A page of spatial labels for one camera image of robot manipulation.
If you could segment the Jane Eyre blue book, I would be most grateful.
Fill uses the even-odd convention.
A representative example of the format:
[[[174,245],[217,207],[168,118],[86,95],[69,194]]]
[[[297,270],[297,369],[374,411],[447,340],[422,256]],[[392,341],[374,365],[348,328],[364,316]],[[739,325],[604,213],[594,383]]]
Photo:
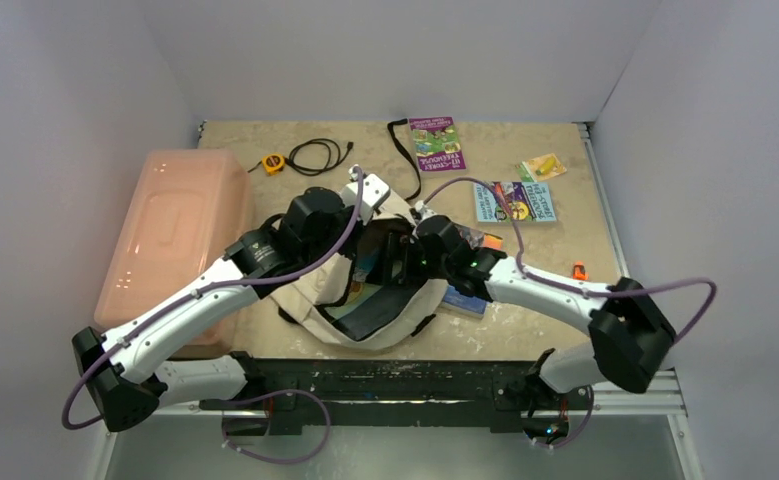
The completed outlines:
[[[486,247],[500,250],[503,239],[497,235],[473,229],[457,224],[461,237],[472,247]],[[466,315],[472,318],[482,319],[489,303],[477,297],[461,294],[453,286],[448,286],[440,306],[444,309]]]

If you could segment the colourful cartoon picture book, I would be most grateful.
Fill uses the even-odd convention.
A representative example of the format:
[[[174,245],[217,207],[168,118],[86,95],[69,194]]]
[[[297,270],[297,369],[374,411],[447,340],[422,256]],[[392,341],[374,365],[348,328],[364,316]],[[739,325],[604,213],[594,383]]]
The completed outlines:
[[[382,284],[374,283],[368,279],[368,275],[372,272],[377,263],[378,255],[376,253],[369,254],[356,261],[351,276],[351,282],[347,290],[347,296],[339,305],[325,306],[324,309],[328,315],[334,320],[341,319],[352,313],[383,288]]]

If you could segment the beige canvas backpack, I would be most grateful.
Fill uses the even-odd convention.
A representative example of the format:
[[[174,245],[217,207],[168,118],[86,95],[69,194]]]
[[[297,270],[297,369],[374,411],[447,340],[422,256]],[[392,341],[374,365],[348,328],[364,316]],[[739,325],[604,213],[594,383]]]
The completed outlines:
[[[377,209],[373,220],[389,221],[387,235],[411,234],[413,230],[410,205],[394,192]],[[351,261],[336,253],[316,270],[273,292],[271,299],[281,317],[325,344],[378,351],[414,335],[432,320],[448,287],[445,280],[383,285],[352,313],[334,320],[324,307],[344,301],[352,273]],[[368,279],[378,283],[378,264]]]

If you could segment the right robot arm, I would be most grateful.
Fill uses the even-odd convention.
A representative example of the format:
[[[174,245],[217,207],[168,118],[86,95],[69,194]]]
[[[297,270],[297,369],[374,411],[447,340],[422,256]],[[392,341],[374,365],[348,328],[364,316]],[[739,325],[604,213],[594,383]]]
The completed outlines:
[[[444,280],[464,295],[523,307],[588,336],[586,344],[551,353],[529,376],[526,392],[538,406],[549,407],[565,392],[598,381],[644,393],[673,346],[674,328],[633,279],[574,280],[502,250],[473,247],[444,215],[393,218],[408,231],[403,280]]]

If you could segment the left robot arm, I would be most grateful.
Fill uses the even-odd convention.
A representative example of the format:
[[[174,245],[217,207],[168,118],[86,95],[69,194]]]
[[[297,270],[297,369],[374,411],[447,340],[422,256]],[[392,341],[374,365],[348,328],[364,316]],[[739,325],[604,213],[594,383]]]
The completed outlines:
[[[220,320],[315,270],[361,230],[390,195],[376,180],[341,193],[311,187],[286,213],[243,234],[198,278],[153,310],[104,333],[87,327],[72,339],[80,378],[62,409],[62,424],[78,429],[70,408],[81,390],[112,432],[132,428],[160,408],[199,400],[231,401],[249,409],[263,382],[245,353],[176,362],[172,355]]]

